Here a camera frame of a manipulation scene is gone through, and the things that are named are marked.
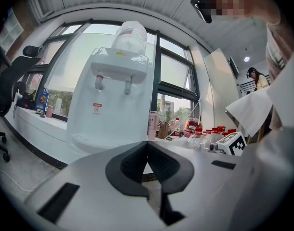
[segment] long hair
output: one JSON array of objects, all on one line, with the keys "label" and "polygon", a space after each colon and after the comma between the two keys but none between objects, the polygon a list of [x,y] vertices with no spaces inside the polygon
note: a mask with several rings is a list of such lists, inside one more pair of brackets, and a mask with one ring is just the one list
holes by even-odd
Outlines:
[{"label": "long hair", "polygon": [[264,76],[265,77],[265,75],[264,74],[262,74],[261,72],[258,72],[255,68],[249,68],[249,71],[251,70],[251,73],[255,73],[255,79],[254,79],[254,82],[255,82],[255,85],[256,85],[256,87],[257,87],[257,83],[258,83],[258,81],[259,81],[259,76],[260,75],[262,75],[262,76]]},{"label": "long hair", "polygon": [[265,75],[264,74],[262,74],[261,72],[258,72],[257,70],[255,70],[255,85],[257,86],[257,83],[258,83],[258,81],[259,81],[259,76],[260,75],[262,75],[262,76],[264,76],[265,77]]}]

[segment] warning label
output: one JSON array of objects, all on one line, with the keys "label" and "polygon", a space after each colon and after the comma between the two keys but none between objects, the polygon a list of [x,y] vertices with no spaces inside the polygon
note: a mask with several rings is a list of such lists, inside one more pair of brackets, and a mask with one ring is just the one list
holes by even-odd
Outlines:
[{"label": "warning label", "polygon": [[94,107],[93,115],[99,115],[100,114],[100,108],[102,107],[102,104],[94,103],[93,107]]}]

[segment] water dispenser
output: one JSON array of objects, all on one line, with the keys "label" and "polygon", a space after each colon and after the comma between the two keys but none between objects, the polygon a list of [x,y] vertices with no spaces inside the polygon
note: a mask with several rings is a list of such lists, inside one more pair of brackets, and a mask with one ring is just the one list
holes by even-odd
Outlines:
[{"label": "water dispenser", "polygon": [[77,82],[67,121],[67,146],[98,153],[145,141],[154,68],[138,53],[95,49]]}]

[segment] chair wheel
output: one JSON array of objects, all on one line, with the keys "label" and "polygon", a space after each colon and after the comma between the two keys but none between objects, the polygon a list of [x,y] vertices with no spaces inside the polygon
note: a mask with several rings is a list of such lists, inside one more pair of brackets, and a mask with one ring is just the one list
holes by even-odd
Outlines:
[{"label": "chair wheel", "polygon": [[6,138],[6,136],[3,136],[2,138],[1,138],[1,141],[2,141],[2,143],[6,143],[7,142],[7,138]]},{"label": "chair wheel", "polygon": [[4,154],[2,155],[2,158],[3,158],[3,160],[6,161],[6,163],[9,163],[9,161],[10,161],[10,156],[9,156],[9,154],[4,153]]}]

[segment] ceiling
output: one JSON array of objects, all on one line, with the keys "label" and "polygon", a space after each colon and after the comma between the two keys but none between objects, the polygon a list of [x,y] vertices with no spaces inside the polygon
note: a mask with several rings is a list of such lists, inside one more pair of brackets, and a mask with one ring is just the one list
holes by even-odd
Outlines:
[{"label": "ceiling", "polygon": [[234,59],[240,70],[265,59],[266,24],[258,19],[203,22],[190,4],[190,0],[39,0],[43,14],[94,3],[123,3],[162,14],[182,24],[213,50],[220,48],[227,58]]}]

